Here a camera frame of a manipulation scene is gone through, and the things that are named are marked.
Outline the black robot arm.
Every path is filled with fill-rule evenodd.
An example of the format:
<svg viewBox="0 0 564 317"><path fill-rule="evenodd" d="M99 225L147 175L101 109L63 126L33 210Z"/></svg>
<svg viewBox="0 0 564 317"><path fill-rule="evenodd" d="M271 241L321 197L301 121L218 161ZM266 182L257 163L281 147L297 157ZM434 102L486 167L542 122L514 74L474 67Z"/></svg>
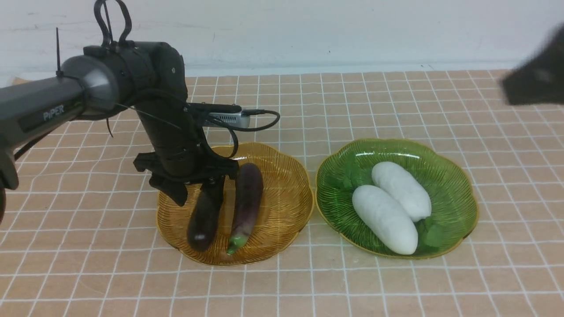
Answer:
<svg viewBox="0 0 564 317"><path fill-rule="evenodd" d="M187 102L185 62L165 42L128 40L132 21L119 0L125 21L115 41L104 0L93 4L103 42L83 48L83 54L57 61L55 76L1 89L1 213L6 190L19 186L16 161L30 148L69 121L109 120L133 108L147 133L153 152L139 153L134 166L150 171L149 184L178 206L188 199L186 186L213 184L236 178L231 156L215 153L203 127L226 128L238 150L236 132L251 132L250 116L267 110L245 110L236 104Z"/></svg>

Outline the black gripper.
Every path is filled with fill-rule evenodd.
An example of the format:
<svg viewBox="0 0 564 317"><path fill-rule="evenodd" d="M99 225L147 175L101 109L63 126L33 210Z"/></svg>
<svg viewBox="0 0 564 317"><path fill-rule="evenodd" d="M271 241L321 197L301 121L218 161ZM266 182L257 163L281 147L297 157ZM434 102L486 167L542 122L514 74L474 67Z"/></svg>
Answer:
<svg viewBox="0 0 564 317"><path fill-rule="evenodd" d="M154 188L165 193L177 206L188 197L184 183L202 184L202 196L209 207L222 207L224 181L238 176L238 162L215 153L200 125L201 114L181 103L150 99L135 110L147 133L153 152L139 153L134 159L137 171L150 171Z"/></svg>

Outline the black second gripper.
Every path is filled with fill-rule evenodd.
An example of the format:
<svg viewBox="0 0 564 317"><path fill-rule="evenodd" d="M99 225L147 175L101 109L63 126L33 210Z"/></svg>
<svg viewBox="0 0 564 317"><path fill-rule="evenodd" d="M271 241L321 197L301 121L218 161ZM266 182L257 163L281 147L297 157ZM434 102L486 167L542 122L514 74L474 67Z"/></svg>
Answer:
<svg viewBox="0 0 564 317"><path fill-rule="evenodd" d="M530 60L506 74L501 91L510 106L564 104L564 26Z"/></svg>

